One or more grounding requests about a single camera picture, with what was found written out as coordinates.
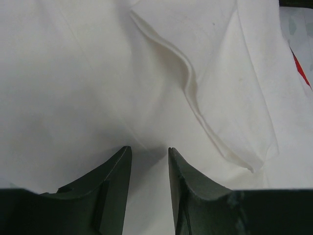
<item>dark green plastic part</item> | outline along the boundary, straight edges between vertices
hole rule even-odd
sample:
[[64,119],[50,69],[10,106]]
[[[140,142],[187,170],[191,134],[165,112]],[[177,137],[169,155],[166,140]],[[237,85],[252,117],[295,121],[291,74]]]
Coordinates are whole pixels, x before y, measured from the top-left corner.
[[312,235],[313,190],[227,189],[169,149],[176,235]]
[[280,6],[313,8],[313,0],[279,0]]
[[0,190],[0,234],[122,235],[131,164],[123,147],[55,194]]

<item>fabric fold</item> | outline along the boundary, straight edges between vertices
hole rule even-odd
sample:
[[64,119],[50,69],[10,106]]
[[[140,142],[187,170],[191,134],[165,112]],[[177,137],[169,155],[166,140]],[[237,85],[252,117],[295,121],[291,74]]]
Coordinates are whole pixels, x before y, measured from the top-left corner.
[[144,34],[186,64],[186,98],[227,160],[255,172],[278,155],[236,0],[144,0],[131,16]]

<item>red object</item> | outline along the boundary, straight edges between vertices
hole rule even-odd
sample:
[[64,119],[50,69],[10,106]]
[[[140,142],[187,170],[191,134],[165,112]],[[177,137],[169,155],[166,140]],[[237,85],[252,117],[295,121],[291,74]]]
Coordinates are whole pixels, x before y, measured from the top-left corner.
[[309,81],[307,80],[307,77],[305,76],[304,72],[303,72],[303,69],[301,68],[301,65],[297,59],[297,57],[295,57],[294,53],[292,52],[293,54],[293,58],[294,58],[294,61],[295,61],[295,64],[297,66],[297,69],[298,69],[298,72],[301,74],[301,76],[303,77],[303,79],[305,80],[305,82],[311,87]]

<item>white fabric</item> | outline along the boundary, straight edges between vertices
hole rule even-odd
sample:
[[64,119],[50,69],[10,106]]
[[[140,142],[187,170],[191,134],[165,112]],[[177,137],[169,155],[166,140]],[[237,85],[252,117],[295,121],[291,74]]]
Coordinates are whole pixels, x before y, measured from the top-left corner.
[[[263,94],[268,86],[276,86],[267,81],[279,77],[277,84],[295,83],[295,91],[301,86],[294,79],[297,72],[291,53],[277,30],[278,11],[278,2],[272,0],[179,4],[145,0],[133,8],[133,18],[143,32],[187,64],[186,97],[222,154],[245,166],[238,158],[243,160],[252,171],[278,155],[269,111],[279,107]],[[285,57],[289,58],[285,63],[273,61],[285,61]],[[289,91],[285,85],[280,87]]]

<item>dark green surface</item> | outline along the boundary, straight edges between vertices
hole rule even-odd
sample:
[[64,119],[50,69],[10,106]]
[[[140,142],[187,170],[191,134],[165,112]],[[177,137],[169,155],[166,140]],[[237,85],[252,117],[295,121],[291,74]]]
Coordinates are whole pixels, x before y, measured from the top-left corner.
[[122,235],[131,163],[123,147],[55,194],[0,190],[0,234]]
[[311,235],[313,190],[227,189],[169,149],[176,235]]
[[313,8],[313,0],[279,0],[280,6]]

